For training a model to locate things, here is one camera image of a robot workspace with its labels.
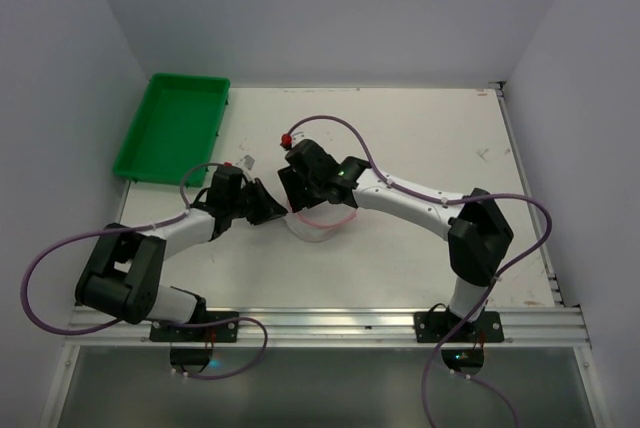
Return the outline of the green plastic tray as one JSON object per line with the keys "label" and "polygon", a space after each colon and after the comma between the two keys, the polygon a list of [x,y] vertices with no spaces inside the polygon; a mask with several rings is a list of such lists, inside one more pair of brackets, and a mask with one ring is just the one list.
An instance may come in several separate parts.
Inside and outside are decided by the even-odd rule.
{"label": "green plastic tray", "polygon": [[132,182],[180,184],[208,162],[228,105],[227,78],[154,74],[113,165]]}

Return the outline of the aluminium front rail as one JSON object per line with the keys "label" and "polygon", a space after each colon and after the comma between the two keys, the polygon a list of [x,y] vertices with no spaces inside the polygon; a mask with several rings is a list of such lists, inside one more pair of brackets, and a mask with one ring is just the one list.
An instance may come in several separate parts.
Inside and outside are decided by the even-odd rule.
{"label": "aluminium front rail", "polygon": [[[427,325],[418,308],[279,309],[247,308],[243,320],[229,328],[222,347],[427,348]],[[456,338],[462,347],[583,348],[590,345],[582,312],[577,308],[503,308],[476,323],[475,333]]]}

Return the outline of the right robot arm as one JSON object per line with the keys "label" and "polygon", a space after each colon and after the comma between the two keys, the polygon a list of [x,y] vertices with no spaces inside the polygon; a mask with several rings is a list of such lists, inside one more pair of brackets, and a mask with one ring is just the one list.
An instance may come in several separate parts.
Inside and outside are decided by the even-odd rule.
{"label": "right robot arm", "polygon": [[435,197],[424,187],[400,188],[375,173],[373,164],[349,156],[337,162],[311,139],[283,135],[288,165],[278,171],[289,206],[295,213],[323,203],[372,210],[425,228],[448,246],[456,275],[446,308],[450,325],[460,320],[470,329],[483,313],[481,299],[494,280],[513,240],[513,231],[488,193],[476,189],[479,200],[457,205],[445,193]]}

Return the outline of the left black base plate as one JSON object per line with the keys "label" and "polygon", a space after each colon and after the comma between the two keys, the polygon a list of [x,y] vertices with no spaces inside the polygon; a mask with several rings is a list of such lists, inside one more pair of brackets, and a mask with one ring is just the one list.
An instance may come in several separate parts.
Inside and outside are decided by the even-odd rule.
{"label": "left black base plate", "polygon": [[235,343],[238,328],[238,312],[206,311],[193,323],[184,325],[153,322],[149,340],[157,343]]}

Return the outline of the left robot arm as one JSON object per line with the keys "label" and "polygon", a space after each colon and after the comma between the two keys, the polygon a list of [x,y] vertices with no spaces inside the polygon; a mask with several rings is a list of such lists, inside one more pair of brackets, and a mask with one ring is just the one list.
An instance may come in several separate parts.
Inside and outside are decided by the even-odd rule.
{"label": "left robot arm", "polygon": [[107,226],[76,284],[76,302],[129,324],[203,324],[203,297],[161,284],[165,261],[218,239],[237,219],[258,226],[286,214],[260,179],[248,178],[239,167],[219,165],[210,185],[187,202],[175,222],[140,229]]}

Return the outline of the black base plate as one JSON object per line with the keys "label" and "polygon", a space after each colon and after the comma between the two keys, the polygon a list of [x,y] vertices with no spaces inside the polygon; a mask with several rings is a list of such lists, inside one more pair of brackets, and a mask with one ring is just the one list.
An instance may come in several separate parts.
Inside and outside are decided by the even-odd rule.
{"label": "black base plate", "polygon": [[[439,343],[460,321],[448,310],[418,311],[413,328],[418,343]],[[505,341],[500,314],[484,310],[475,321],[466,322],[448,343],[502,343]]]}
{"label": "black base plate", "polygon": [[206,311],[193,323],[184,325],[153,322],[149,340],[157,343],[235,343],[238,328],[238,312]]}

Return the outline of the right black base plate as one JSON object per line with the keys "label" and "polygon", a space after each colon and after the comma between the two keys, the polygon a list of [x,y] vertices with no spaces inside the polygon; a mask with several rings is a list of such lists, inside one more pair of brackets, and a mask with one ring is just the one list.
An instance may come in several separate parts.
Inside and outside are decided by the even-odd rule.
{"label": "right black base plate", "polygon": [[[418,343],[439,343],[460,321],[448,310],[418,311],[413,328]],[[502,343],[505,341],[500,314],[484,310],[475,321],[466,322],[448,343]]]}

